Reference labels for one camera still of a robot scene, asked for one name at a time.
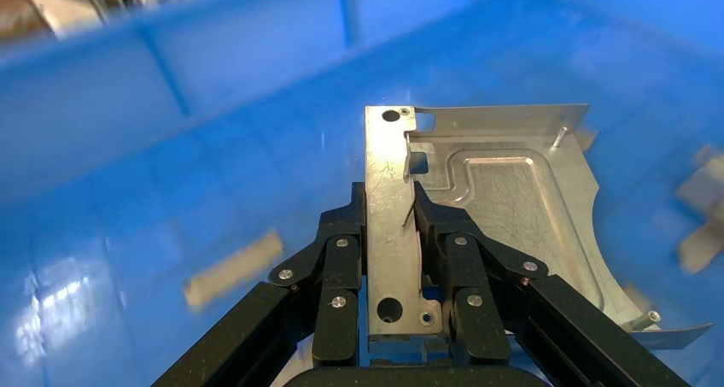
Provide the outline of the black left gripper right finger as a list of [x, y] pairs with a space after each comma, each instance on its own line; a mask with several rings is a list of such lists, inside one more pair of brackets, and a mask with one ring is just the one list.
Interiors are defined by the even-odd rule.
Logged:
[[542, 261], [486, 236], [461, 208], [415, 188], [423, 266], [452, 310], [454, 360], [505, 365], [517, 343], [540, 369], [527, 385], [682, 386], [684, 380]]

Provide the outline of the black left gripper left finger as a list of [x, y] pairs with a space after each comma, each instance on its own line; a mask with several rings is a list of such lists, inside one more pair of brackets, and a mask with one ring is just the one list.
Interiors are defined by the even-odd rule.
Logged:
[[321, 214], [314, 240], [271, 270], [156, 381], [157, 386], [270, 386], [312, 336], [312, 365], [288, 386], [318, 386], [322, 368], [359, 364], [365, 185]]

